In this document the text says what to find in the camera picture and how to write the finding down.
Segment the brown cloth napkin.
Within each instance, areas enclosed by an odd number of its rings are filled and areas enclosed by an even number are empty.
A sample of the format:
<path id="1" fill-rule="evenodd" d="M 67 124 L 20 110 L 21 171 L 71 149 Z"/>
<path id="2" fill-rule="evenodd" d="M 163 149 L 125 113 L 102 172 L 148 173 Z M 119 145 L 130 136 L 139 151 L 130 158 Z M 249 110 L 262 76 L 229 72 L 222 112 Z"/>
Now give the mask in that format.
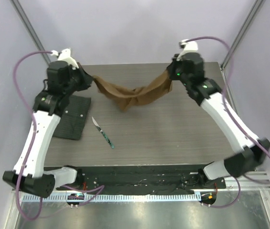
<path id="1" fill-rule="evenodd" d="M 93 78 L 98 91 L 106 98 L 112 100 L 124 112 L 133 106 L 151 104 L 168 94 L 173 88 L 173 83 L 169 78 L 167 70 L 156 77 L 149 85 L 134 89 L 109 83 L 99 76 L 94 76 Z"/>

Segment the green handled knife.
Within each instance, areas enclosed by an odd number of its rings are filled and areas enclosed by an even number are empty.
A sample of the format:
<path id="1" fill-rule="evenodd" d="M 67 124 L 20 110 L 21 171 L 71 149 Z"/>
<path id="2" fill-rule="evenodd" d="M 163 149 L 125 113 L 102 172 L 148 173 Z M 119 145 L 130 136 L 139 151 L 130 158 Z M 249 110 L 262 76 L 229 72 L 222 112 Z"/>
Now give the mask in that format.
<path id="1" fill-rule="evenodd" d="M 94 119 L 94 117 L 92 116 L 92 122 L 95 125 L 95 127 L 97 128 L 97 130 L 103 135 L 103 137 L 105 138 L 105 140 L 107 141 L 107 143 L 110 145 L 110 147 L 112 149 L 115 148 L 114 144 L 111 142 L 111 140 L 109 139 L 109 137 L 106 135 L 106 133 L 103 131 L 103 129 L 100 127 L 100 125 L 97 123 L 97 121 Z"/>

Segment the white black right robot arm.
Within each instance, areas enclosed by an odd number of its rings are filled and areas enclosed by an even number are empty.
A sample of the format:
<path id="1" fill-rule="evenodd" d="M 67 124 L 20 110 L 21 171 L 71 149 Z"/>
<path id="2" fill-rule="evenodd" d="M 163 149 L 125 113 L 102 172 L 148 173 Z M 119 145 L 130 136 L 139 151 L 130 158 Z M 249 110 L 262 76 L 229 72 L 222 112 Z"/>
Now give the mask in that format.
<path id="1" fill-rule="evenodd" d="M 180 81 L 189 97 L 213 118 L 234 152 L 230 157 L 199 169 L 199 186 L 209 188 L 219 177 L 238 178 L 264 162 L 266 154 L 259 145 L 269 150 L 270 141 L 251 132 L 222 98 L 221 87 L 205 76 L 204 60 L 199 53 L 175 54 L 167 70 L 169 78 Z"/>

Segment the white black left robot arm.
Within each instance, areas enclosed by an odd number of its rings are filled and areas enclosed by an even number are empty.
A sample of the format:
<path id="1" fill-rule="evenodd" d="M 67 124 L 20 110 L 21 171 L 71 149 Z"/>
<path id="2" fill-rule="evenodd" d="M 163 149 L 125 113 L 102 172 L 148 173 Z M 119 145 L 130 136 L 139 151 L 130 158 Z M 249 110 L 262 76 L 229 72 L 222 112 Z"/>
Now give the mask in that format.
<path id="1" fill-rule="evenodd" d="M 80 170 L 65 166 L 51 171 L 44 170 L 45 156 L 54 131 L 58 126 L 70 96 L 91 86 L 92 76 L 82 66 L 74 68 L 65 61 L 54 61 L 46 70 L 47 88 L 35 98 L 32 122 L 23 151 L 11 171 L 4 171 L 3 181 L 13 188 L 41 198 L 63 185 L 79 190 L 84 183 Z"/>

